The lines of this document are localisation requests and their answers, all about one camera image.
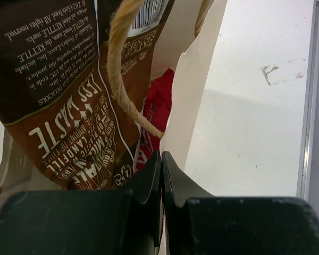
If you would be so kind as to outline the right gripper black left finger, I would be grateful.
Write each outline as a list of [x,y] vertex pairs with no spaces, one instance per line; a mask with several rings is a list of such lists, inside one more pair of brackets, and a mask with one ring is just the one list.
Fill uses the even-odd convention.
[[27,191],[0,210],[0,254],[158,254],[161,156],[112,191]]

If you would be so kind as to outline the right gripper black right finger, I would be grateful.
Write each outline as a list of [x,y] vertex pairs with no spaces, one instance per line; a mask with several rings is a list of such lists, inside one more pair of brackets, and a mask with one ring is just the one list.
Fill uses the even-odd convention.
[[162,154],[167,254],[319,254],[319,220],[303,199],[216,197]]

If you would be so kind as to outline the pink snack bag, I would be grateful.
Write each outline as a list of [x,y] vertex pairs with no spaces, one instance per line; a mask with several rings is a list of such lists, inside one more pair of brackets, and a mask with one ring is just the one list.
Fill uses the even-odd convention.
[[[172,107],[172,84],[174,71],[167,69],[164,74],[150,83],[145,98],[143,116],[157,129],[164,132]],[[136,172],[142,170],[153,152],[160,149],[160,138],[141,129],[139,156]]]

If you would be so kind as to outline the beige paper bag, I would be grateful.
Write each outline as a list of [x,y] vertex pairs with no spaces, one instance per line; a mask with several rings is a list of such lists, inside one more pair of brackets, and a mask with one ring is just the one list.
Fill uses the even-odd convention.
[[[160,138],[159,151],[170,151],[183,167],[226,1],[120,3],[110,24],[106,63],[113,96],[136,122],[140,136],[143,128]],[[172,107],[162,132],[143,116],[143,108],[150,83],[167,69],[174,71]],[[0,199],[46,186],[67,190],[36,168],[4,125],[0,138]]]

